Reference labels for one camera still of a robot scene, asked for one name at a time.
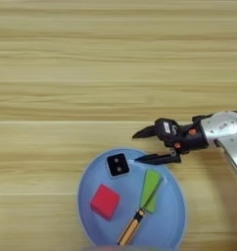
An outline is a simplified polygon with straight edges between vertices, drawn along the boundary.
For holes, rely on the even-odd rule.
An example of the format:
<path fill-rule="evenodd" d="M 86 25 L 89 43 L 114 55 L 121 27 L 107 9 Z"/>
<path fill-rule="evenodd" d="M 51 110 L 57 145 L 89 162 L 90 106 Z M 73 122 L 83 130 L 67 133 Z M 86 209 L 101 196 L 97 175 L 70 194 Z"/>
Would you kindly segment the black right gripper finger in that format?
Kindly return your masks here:
<path fill-rule="evenodd" d="M 180 154 L 174 148 L 171 148 L 168 154 L 144 155 L 142 157 L 137 158 L 136 162 L 149 164 L 149 165 L 164 165 L 164 164 L 170 164 L 170 163 L 180 163 L 181 158 L 180 158 Z"/>
<path fill-rule="evenodd" d="M 148 137 L 152 137 L 155 135 L 156 135 L 155 127 L 153 125 L 149 125 L 149 126 L 144 127 L 143 129 L 135 132 L 132 135 L 132 138 L 133 139 L 135 139 L 135 138 L 148 138 Z"/>

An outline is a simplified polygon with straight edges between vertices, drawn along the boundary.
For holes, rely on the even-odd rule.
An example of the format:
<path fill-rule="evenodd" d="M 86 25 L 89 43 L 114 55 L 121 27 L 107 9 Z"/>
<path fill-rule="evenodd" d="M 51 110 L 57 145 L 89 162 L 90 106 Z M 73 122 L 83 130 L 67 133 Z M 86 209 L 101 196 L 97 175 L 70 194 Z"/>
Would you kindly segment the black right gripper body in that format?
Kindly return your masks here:
<path fill-rule="evenodd" d="M 179 125 L 176 121 L 171 121 L 171 135 L 167 138 L 166 147 L 173 147 L 179 154 L 206 149 L 209 143 L 201 126 L 202 119 L 206 118 L 207 116 L 193 117 L 189 125 Z"/>

